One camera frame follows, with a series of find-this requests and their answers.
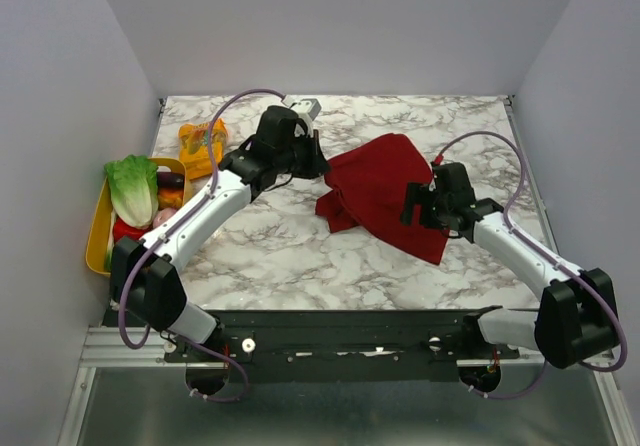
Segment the red t-shirt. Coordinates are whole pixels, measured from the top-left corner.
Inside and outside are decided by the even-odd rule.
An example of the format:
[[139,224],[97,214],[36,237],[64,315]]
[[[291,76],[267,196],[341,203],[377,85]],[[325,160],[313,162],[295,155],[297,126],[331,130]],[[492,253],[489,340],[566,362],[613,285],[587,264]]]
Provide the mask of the red t-shirt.
[[443,233],[401,222],[407,186],[432,179],[407,136],[385,134],[331,158],[329,165],[324,176],[329,191],[317,199],[315,214],[327,221],[330,232],[360,226],[404,253],[440,264],[447,243]]

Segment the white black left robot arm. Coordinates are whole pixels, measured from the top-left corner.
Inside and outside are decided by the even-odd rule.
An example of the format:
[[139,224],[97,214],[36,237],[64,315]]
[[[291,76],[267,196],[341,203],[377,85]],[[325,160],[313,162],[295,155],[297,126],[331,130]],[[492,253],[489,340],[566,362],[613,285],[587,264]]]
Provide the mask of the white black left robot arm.
[[268,107],[255,134],[224,156],[218,173],[177,213],[140,240],[124,237],[115,244],[110,296],[120,313],[186,338],[201,361],[220,353],[221,323],[187,299],[179,273],[214,232],[273,188],[279,176],[315,179],[328,172],[313,127],[320,110],[315,98]]

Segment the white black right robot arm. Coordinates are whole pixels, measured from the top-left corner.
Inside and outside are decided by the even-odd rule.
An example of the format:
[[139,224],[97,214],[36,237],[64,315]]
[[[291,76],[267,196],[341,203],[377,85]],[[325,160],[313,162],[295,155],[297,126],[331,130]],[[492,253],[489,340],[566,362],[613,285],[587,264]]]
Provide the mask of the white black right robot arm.
[[488,307],[471,314],[460,345],[480,358],[496,345],[539,351],[565,369],[620,345],[612,280],[602,269],[584,269],[506,220],[496,201],[477,199],[461,163],[435,165],[433,179],[406,187],[401,220],[451,233],[490,253],[539,301],[535,311]]

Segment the orange snack packet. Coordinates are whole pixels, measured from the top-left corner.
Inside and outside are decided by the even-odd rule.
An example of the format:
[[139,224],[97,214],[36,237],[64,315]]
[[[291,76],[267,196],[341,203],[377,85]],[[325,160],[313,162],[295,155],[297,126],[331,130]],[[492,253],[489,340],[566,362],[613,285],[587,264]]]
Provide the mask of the orange snack packet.
[[196,180],[212,173],[209,150],[217,164],[223,159],[228,132],[222,119],[218,119],[209,133],[209,123],[184,124],[179,128],[179,160],[185,166],[189,180]]

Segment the toy orange pumpkin piece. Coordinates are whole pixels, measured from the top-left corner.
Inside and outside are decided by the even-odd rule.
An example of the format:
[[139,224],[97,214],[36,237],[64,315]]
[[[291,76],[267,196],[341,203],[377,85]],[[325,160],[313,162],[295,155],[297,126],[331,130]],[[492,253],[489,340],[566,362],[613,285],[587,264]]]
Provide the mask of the toy orange pumpkin piece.
[[178,189],[160,188],[157,194],[158,207],[163,209],[178,210],[183,205],[184,191]]

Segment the toy purple eggplant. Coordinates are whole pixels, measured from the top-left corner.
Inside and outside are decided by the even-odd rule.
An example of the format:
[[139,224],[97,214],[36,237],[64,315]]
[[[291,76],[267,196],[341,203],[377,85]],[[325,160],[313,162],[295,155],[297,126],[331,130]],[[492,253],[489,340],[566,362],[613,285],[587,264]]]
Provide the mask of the toy purple eggplant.
[[159,188],[182,190],[185,186],[185,176],[173,171],[160,171],[156,174]]

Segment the toy pink onion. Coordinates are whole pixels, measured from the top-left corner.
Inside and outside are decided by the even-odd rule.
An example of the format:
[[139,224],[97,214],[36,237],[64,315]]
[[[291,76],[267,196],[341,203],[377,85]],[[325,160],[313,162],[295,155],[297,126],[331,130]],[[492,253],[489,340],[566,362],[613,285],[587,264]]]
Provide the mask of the toy pink onion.
[[164,208],[159,210],[152,221],[152,228],[156,229],[160,227],[162,224],[168,221],[172,216],[174,216],[175,213],[176,213],[176,210],[174,208]]

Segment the toy green lettuce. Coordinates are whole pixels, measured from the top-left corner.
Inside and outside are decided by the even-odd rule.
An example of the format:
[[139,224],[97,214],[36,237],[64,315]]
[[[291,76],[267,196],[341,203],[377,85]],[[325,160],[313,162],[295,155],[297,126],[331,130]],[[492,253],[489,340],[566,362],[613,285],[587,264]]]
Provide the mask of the toy green lettuce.
[[111,204],[127,225],[148,228],[158,212],[158,165],[147,156],[129,155],[104,165]]

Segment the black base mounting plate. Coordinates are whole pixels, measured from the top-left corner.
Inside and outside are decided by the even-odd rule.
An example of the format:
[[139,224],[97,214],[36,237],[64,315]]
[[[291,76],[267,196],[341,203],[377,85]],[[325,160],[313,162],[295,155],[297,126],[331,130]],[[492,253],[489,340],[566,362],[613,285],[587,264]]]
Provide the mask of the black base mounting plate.
[[201,391],[244,384],[429,380],[496,388],[499,361],[518,352],[485,342],[474,310],[217,312],[213,350],[237,367],[171,339],[164,359]]

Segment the toy red bell pepper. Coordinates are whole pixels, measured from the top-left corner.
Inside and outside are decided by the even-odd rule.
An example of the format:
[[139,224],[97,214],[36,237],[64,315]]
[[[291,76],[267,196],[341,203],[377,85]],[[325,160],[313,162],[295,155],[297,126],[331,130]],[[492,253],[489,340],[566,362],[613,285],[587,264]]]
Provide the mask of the toy red bell pepper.
[[113,241],[114,243],[118,243],[124,237],[128,237],[134,241],[137,241],[142,238],[148,231],[149,228],[140,229],[130,226],[120,217],[117,217],[112,227]]

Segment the toy green onion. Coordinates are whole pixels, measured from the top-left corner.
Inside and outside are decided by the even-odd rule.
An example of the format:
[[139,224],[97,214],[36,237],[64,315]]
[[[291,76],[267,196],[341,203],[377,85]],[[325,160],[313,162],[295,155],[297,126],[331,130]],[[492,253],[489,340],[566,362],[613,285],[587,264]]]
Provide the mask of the toy green onion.
[[104,270],[107,273],[111,272],[111,264],[112,264],[112,254],[114,248],[114,237],[109,235],[106,244],[105,258],[104,258]]

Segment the yellow plastic basket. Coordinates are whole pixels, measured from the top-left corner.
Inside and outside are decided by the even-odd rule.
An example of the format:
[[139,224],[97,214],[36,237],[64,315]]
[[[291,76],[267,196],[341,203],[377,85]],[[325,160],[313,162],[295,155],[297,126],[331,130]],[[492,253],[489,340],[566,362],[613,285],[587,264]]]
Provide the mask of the yellow plastic basket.
[[[184,203],[192,196],[192,188],[189,179],[186,176],[185,166],[183,163],[172,158],[153,157],[150,159],[158,165],[157,173],[160,171],[173,171],[185,176],[185,186],[182,189],[184,191],[184,205]],[[107,273],[104,270],[106,244],[109,235],[112,235],[112,227],[116,218],[117,215],[111,204],[110,189],[105,174],[104,184],[89,233],[85,259],[90,270],[106,277],[111,274],[111,272]]]

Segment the aluminium frame rail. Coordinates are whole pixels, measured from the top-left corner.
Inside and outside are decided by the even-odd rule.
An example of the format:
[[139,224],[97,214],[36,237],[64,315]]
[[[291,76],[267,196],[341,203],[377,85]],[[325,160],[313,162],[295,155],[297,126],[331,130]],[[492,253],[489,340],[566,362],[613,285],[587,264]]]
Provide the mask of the aluminium frame rail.
[[550,371],[533,393],[486,400],[460,384],[260,385],[231,405],[192,398],[161,338],[140,350],[93,328],[63,422],[63,445],[635,445],[615,378]]

